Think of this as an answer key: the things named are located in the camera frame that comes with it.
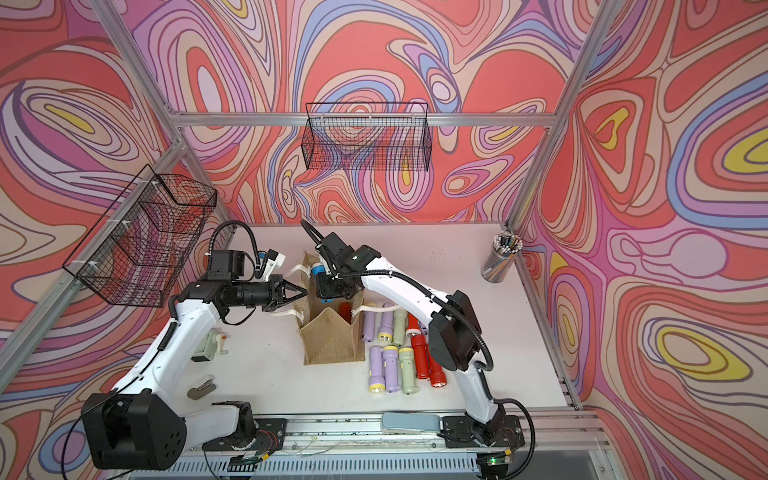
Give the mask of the blue flashlight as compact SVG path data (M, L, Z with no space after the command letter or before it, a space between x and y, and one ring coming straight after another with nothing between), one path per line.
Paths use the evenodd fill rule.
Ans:
M322 263L314 263L310 267L310 274L316 283L319 283L322 278L327 275L326 267Z

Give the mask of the brown burlap tote bag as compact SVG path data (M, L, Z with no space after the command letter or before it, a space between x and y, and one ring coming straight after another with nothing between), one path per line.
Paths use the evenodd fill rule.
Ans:
M340 298L324 302L317 296L315 281L310 274L310 267L314 263L321 263L319 257L305 252L302 261L287 274L289 278L295 277L298 285L306 288L305 309L298 311L281 307L272 316L289 316L296 321L304 351L304 365L362 362L366 359L365 342L362 340L363 312L394 312L396 307L365 303L363 292L357 293L350 300ZM352 304L351 324L338 314L338 306L343 302Z

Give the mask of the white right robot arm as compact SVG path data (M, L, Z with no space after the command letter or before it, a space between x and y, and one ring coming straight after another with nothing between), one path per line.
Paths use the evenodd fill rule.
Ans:
M462 394L472 440L491 446L506 411L494 400L485 378L494 361L469 297L460 290L448 294L422 284L368 245L355 249L335 233L324 235L306 221L301 225L335 289L346 294L365 288L381 294L426 326L430 356L453 373Z

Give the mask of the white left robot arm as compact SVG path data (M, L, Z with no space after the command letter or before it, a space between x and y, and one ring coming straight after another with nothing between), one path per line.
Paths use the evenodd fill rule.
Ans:
M198 346L231 308L272 312L306 294L279 274L265 282L202 277L190 283L170 300L169 321L134 367L112 391L93 394L83 405L94 466L166 470L186 450L208 442L233 450L250 447L257 426L249 403L225 401L181 414L171 406L173 393Z

